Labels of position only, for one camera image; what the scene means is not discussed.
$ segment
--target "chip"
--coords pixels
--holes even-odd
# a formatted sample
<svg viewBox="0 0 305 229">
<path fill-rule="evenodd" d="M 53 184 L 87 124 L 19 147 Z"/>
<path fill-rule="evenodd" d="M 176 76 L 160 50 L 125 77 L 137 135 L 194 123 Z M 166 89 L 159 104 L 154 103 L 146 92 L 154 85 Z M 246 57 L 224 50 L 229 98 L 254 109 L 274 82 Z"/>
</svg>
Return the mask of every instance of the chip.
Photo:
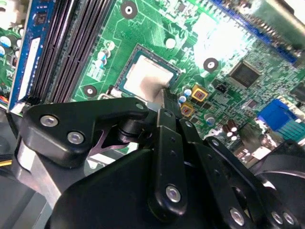
<svg viewBox="0 0 305 229">
<path fill-rule="evenodd" d="M 197 101 L 202 102 L 207 96 L 208 93 L 206 92 L 206 90 L 203 87 L 195 84 L 192 89 L 192 97 Z"/>
<path fill-rule="evenodd" d="M 179 74 L 178 68 L 137 45 L 115 87 L 129 95 L 153 102 L 161 89 L 173 85 Z"/>
<path fill-rule="evenodd" d="M 294 94 L 297 99 L 302 102 L 305 102 L 305 84 L 299 83 L 292 91 L 291 94 Z"/>
<path fill-rule="evenodd" d="M 181 105 L 181 114 L 186 116 L 186 117 L 189 117 L 192 115 L 192 113 L 194 112 L 194 107 L 192 104 L 188 103 L 188 102 L 185 102 Z"/>
<path fill-rule="evenodd" d="M 35 17 L 35 25 L 41 25 L 46 22 L 47 19 L 47 12 L 39 12 L 36 14 Z"/>
<path fill-rule="evenodd" d="M 249 88 L 260 74 L 245 62 L 240 62 L 230 73 L 230 77 L 241 87 Z"/>
<path fill-rule="evenodd" d="M 202 108 L 208 110 L 208 109 L 211 108 L 211 106 L 212 106 L 212 105 L 210 105 L 210 104 L 208 104 L 208 103 L 205 103 L 205 104 L 202 106 Z"/>
<path fill-rule="evenodd" d="M 191 120 L 190 120 L 192 123 L 197 123 L 198 122 L 198 118 L 195 118 L 195 117 L 193 117 L 193 118 L 191 118 Z"/>
<path fill-rule="evenodd" d="M 257 101 L 255 101 L 255 100 L 252 100 L 249 104 L 248 104 L 248 107 L 250 107 L 250 108 L 255 108 L 255 106 L 257 105 Z"/>
</svg>

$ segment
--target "black plastic bracket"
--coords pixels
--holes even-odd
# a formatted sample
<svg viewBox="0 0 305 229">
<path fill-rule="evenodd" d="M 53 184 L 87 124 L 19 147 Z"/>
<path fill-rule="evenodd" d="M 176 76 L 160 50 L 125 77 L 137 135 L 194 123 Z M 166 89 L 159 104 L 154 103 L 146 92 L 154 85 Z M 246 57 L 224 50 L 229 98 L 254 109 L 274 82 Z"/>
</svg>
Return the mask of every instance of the black plastic bracket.
<svg viewBox="0 0 305 229">
<path fill-rule="evenodd" d="M 135 98 L 87 101 L 34 106 L 24 115 L 20 135 L 24 144 L 62 167 L 78 167 L 92 148 L 93 135 L 105 126 L 123 119 L 144 119 L 148 108 Z M 58 120 L 54 127 L 44 126 L 41 118 L 51 115 Z M 75 145 L 68 133 L 76 131 L 84 141 Z"/>
</svg>

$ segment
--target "cable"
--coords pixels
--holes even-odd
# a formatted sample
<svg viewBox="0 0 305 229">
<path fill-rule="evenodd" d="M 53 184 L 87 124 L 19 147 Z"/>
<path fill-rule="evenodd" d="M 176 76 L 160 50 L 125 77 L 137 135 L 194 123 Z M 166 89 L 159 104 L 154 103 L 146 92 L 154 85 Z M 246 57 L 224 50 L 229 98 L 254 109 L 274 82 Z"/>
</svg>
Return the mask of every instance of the cable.
<svg viewBox="0 0 305 229">
<path fill-rule="evenodd" d="M 11 165 L 11 160 L 1 161 L 0 162 L 0 167 L 2 167 L 2 166 L 10 166 L 10 165 Z"/>
</svg>

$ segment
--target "black chip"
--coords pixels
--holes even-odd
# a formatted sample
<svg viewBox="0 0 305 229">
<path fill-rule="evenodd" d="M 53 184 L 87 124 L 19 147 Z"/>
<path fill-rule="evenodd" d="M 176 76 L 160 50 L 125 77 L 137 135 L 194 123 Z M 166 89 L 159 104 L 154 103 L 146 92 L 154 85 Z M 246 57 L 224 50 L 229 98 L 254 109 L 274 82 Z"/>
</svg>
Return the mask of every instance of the black chip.
<svg viewBox="0 0 305 229">
<path fill-rule="evenodd" d="M 219 84 L 215 87 L 216 90 L 220 91 L 221 93 L 225 93 L 227 91 L 227 87 L 224 86 L 223 84 Z"/>
<path fill-rule="evenodd" d="M 260 75 L 244 63 L 240 63 L 230 74 L 242 86 L 249 88 L 258 79 Z"/>
<path fill-rule="evenodd" d="M 92 85 L 86 85 L 82 88 L 82 90 L 84 91 L 84 94 L 89 98 L 93 98 L 94 96 L 97 95 L 97 90 Z"/>
<path fill-rule="evenodd" d="M 40 12 L 36 14 L 35 17 L 35 25 L 41 25 L 46 22 L 47 19 L 47 12 Z"/>
<path fill-rule="evenodd" d="M 248 107 L 250 107 L 250 108 L 254 108 L 256 105 L 258 104 L 258 102 L 257 101 L 255 101 L 255 100 L 252 100 L 249 104 L 248 104 Z"/>
<path fill-rule="evenodd" d="M 208 109 L 211 108 L 211 106 L 212 106 L 212 105 L 210 105 L 210 104 L 208 104 L 208 103 L 205 103 L 205 104 L 202 106 L 202 108 L 208 110 Z"/>
<path fill-rule="evenodd" d="M 302 102 L 305 102 L 305 84 L 299 83 L 292 91 L 291 94 L 294 94 L 297 99 Z"/>
<path fill-rule="evenodd" d="M 191 118 L 191 120 L 190 120 L 192 123 L 197 123 L 198 122 L 198 118 L 195 118 L 195 117 L 193 117 L 193 118 Z"/>
<path fill-rule="evenodd" d="M 178 7 L 178 11 L 182 12 L 185 9 L 186 5 L 184 5 L 183 3 L 181 3 Z"/>
</svg>

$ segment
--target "mounting hole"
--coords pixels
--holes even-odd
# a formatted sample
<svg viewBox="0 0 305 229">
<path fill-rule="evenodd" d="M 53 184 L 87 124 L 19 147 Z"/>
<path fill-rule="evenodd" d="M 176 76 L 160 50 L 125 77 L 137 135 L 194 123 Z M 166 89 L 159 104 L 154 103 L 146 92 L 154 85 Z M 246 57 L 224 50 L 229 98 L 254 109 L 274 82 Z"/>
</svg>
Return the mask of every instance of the mounting hole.
<svg viewBox="0 0 305 229">
<path fill-rule="evenodd" d="M 192 127 L 192 123 L 189 122 L 189 121 L 186 121 L 185 124 L 186 124 L 188 127 Z"/>
<path fill-rule="evenodd" d="M 164 111 L 164 113 L 166 114 L 166 116 L 171 117 L 172 114 L 169 111 Z"/>
<path fill-rule="evenodd" d="M 220 173 L 219 173 L 219 171 L 218 171 L 217 169 L 214 169 L 214 173 L 215 173 L 215 175 L 216 175 L 217 177 L 220 177 Z"/>
<path fill-rule="evenodd" d="M 212 142 L 215 146 L 219 146 L 219 143 L 215 139 L 213 139 Z"/>
<path fill-rule="evenodd" d="M 132 7 L 131 6 L 127 6 L 125 8 L 125 13 L 128 14 L 128 15 L 132 14 Z"/>
<path fill-rule="evenodd" d="M 135 104 L 139 109 L 141 109 L 141 110 L 143 110 L 144 109 L 144 107 L 143 107 L 143 105 L 142 104 L 139 104 L 139 103 L 136 103 Z"/>
</svg>

